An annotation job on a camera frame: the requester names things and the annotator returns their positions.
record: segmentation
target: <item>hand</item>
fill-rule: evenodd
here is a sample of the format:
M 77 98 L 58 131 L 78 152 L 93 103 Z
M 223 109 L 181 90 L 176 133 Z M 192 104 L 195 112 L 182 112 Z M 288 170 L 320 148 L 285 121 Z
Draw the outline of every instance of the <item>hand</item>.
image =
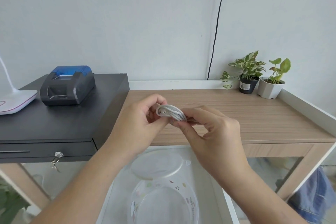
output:
M 237 179 L 250 169 L 239 122 L 207 106 L 182 111 L 189 122 L 175 121 L 173 124 L 182 130 L 200 164 L 223 186 L 237 185 Z M 199 136 L 192 127 L 194 124 L 204 125 L 208 133 Z
M 116 121 L 106 145 L 118 154 L 132 159 L 148 148 L 156 135 L 168 124 L 168 117 L 156 114 L 158 105 L 167 100 L 153 94 L 126 107 Z

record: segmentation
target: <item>left hand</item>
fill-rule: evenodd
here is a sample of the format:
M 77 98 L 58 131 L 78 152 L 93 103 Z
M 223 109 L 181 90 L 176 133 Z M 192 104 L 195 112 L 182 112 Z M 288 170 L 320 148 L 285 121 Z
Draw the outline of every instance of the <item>left hand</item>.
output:
M 157 106 L 166 104 L 164 97 L 153 94 L 126 107 L 105 145 L 118 154 L 126 154 L 127 158 L 142 153 L 169 123 L 168 117 L 156 114 Z

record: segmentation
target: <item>white plant pot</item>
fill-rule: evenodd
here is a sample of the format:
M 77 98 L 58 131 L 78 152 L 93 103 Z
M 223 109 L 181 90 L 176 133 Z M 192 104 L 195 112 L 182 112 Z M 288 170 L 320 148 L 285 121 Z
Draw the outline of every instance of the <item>white plant pot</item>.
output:
M 277 98 L 281 89 L 285 86 L 285 82 L 280 80 L 282 84 L 272 84 L 264 81 L 267 78 L 268 77 L 260 78 L 258 86 L 258 95 L 261 96 L 262 98 L 267 99 Z

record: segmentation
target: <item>black cable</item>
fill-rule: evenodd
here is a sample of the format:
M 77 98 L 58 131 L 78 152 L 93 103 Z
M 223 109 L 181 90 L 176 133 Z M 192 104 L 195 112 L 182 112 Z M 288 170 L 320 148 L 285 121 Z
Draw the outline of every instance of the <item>black cable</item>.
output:
M 222 5 L 222 0 L 220 0 L 220 3 L 219 3 L 219 9 L 218 9 L 218 15 L 217 15 L 217 23 L 216 23 L 215 39 L 213 40 L 212 56 L 211 56 L 211 61 L 210 61 L 210 66 L 209 66 L 209 72 L 208 72 L 208 78 L 207 78 L 207 80 L 209 80 L 210 69 L 211 69 L 211 64 L 212 64 L 212 59 L 213 59 L 213 52 L 215 50 L 215 43 L 216 43 L 217 29 L 218 29 L 218 20 L 219 20 L 219 13 L 221 11 L 221 5 Z

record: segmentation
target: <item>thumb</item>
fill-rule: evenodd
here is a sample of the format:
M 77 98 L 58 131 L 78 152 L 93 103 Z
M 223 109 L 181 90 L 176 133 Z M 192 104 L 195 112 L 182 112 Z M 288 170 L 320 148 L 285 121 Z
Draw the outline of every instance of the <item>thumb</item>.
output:
M 201 140 L 200 136 L 197 134 L 196 130 L 185 121 L 175 121 L 174 125 L 176 125 L 179 129 L 181 129 L 182 133 L 187 138 L 191 147 L 194 147 Z
M 149 124 L 149 127 L 156 136 L 167 124 L 169 123 L 169 117 L 161 117 L 160 119 Z

